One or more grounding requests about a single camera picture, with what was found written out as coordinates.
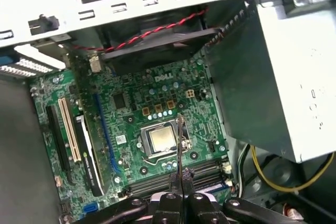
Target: blue pcie slot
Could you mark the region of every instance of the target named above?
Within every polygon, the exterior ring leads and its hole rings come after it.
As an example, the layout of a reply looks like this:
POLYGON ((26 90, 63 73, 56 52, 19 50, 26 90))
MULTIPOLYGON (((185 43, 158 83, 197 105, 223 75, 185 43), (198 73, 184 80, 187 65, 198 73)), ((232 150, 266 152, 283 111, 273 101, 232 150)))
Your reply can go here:
POLYGON ((111 142, 110 134, 109 134, 109 131, 108 131, 108 128, 107 128, 107 123, 106 123, 106 120, 105 120, 105 117, 104 117, 103 108, 102 108, 102 105, 101 105, 99 95, 97 93, 93 94, 93 99, 96 102, 97 107, 98 107, 98 113, 99 113, 99 117, 100 117, 101 126, 103 128, 105 139, 106 139, 107 145, 109 147, 112 168, 116 173, 121 173, 120 169, 117 166, 116 159, 115 159, 115 156, 114 156, 114 152, 113 152, 113 148, 112 148, 112 142, 111 142))

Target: screw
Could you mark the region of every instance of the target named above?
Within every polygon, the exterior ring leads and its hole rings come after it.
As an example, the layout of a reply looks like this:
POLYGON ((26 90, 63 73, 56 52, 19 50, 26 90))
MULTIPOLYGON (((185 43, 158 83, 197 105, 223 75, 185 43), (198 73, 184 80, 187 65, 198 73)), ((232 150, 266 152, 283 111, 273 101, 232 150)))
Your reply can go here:
POLYGON ((134 206, 139 206, 141 204, 142 204, 142 202, 139 199, 132 200, 132 205, 134 205, 134 206))
POLYGON ((203 199, 203 195, 202 194, 194 194, 194 198, 195 199, 203 199))
POLYGON ((231 200, 229 200, 229 203, 230 203, 231 205, 235 206, 235 207, 237 207, 237 206, 240 205, 239 201, 238 201, 238 200, 235 200, 235 199, 231 199, 231 200))
POLYGON ((114 182, 116 182, 117 184, 119 184, 120 183, 120 178, 119 177, 115 177, 114 178, 114 182))
POLYGON ((175 195, 173 195, 173 194, 167 194, 167 199, 175 199, 176 198, 176 196, 175 195))

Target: cable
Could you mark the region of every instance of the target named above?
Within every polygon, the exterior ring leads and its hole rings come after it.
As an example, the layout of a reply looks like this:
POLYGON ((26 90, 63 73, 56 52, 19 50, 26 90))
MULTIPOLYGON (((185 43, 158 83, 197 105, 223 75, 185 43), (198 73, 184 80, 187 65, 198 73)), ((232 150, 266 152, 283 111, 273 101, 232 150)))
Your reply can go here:
POLYGON ((243 171, 243 168, 244 168, 244 162, 245 162, 245 159, 246 159, 246 156, 247 156, 247 153, 249 151, 249 148, 250 148, 250 145, 249 144, 245 144, 242 151, 241 151, 241 154, 238 158, 238 163, 237 163, 237 166, 238 166, 238 184, 239 184, 239 192, 238 192, 238 197, 242 197, 243 193, 245 192, 245 183, 244 183, 244 171, 243 171))
POLYGON ((169 25, 166 25, 166 26, 159 26, 159 27, 157 27, 157 28, 155 28, 155 29, 153 29, 151 31, 145 32, 144 34, 141 34, 139 36, 135 36, 135 37, 131 38, 130 40, 128 40, 126 42, 123 42, 123 43, 121 43, 120 45, 118 45, 116 47, 109 47, 107 49, 105 49, 105 48, 97 48, 97 47, 83 47, 83 46, 78 46, 78 45, 73 45, 73 47, 75 49, 81 49, 81 50, 86 50, 86 51, 111 52, 111 51, 119 50, 119 49, 123 48, 126 45, 130 45, 130 44, 134 43, 138 39, 143 39, 144 37, 147 37, 150 34, 157 33, 158 31, 162 31, 162 30, 165 30, 165 29, 170 29, 170 28, 173 28, 175 26, 182 26, 188 20, 190 20, 190 19, 192 19, 194 17, 197 17, 197 16, 201 16, 201 15, 205 14, 207 11, 208 11, 208 8, 203 9, 203 10, 201 10, 198 13, 192 13, 189 16, 187 16, 185 18, 182 18, 179 22, 172 23, 172 24, 169 24, 169 25))
MULTIPOLYGON (((262 162, 262 164, 260 165, 261 170, 264 170, 265 167, 276 157, 278 157, 275 154, 271 154, 269 156, 267 156, 265 158, 265 160, 262 162)), ((258 172, 255 172, 254 174, 252 174, 246 181, 245 181, 245 186, 249 185, 256 177, 258 177, 258 172)))
POLYGON ((276 185, 274 184, 272 181, 270 181, 269 179, 267 179, 265 177, 265 175, 263 174, 261 168, 260 168, 260 165, 258 163, 258 159, 257 159, 257 152, 256 152, 256 148, 255 146, 252 146, 251 148, 251 153, 252 153, 252 159, 253 159, 253 162, 257 168, 257 171, 259 173, 259 175, 261 176, 261 178, 266 182, 267 185, 269 185, 270 187, 272 187, 273 189, 275 190, 278 190, 278 191, 283 191, 284 193, 294 193, 296 191, 300 191, 300 190, 303 190, 305 188, 307 188, 308 186, 310 186, 311 184, 313 184, 316 180, 318 180, 321 175, 327 170, 327 168, 330 166, 335 154, 332 153, 330 155, 330 158, 328 159, 328 161, 326 162, 325 166, 320 170, 318 171, 310 180, 308 180, 306 183, 304 183, 303 185, 301 186, 297 186, 297 187, 292 187, 292 188, 289 188, 289 187, 282 187, 282 186, 279 186, 279 185, 276 185))

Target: sata port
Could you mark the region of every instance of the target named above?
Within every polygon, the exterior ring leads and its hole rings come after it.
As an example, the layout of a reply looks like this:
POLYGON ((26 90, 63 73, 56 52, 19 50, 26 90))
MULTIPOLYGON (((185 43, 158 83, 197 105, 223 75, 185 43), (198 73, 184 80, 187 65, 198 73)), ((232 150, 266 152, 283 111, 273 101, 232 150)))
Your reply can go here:
POLYGON ((83 207, 83 212, 88 214, 90 212, 97 212, 99 210, 98 203, 92 202, 83 207))

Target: chip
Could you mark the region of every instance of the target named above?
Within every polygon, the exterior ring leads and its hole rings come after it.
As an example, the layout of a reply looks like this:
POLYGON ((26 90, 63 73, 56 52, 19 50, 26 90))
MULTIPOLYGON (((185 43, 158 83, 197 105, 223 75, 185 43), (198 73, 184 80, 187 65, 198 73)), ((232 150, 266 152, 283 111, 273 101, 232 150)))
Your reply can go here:
POLYGON ((113 96, 114 104, 117 110, 126 107, 125 99, 123 94, 115 94, 113 96))
POLYGON ((174 132, 170 126, 155 129, 149 135, 153 150, 156 153, 165 152, 166 150, 170 151, 172 147, 176 146, 174 132))
POLYGON ((162 111, 163 111, 163 109, 162 109, 162 105, 161 105, 161 104, 157 104, 157 105, 155 105, 155 111, 156 111, 157 113, 162 112, 162 111))
POLYGON ((68 89, 69 89, 70 94, 76 94, 77 93, 76 85, 70 85, 68 89))
POLYGON ((117 144, 124 144, 126 143, 126 136, 125 135, 120 135, 115 137, 117 144))
POLYGON ((171 100, 171 101, 167 101, 167 107, 168 107, 168 109, 173 109, 173 108, 175 108, 175 103, 174 103, 174 101, 173 100, 171 100))

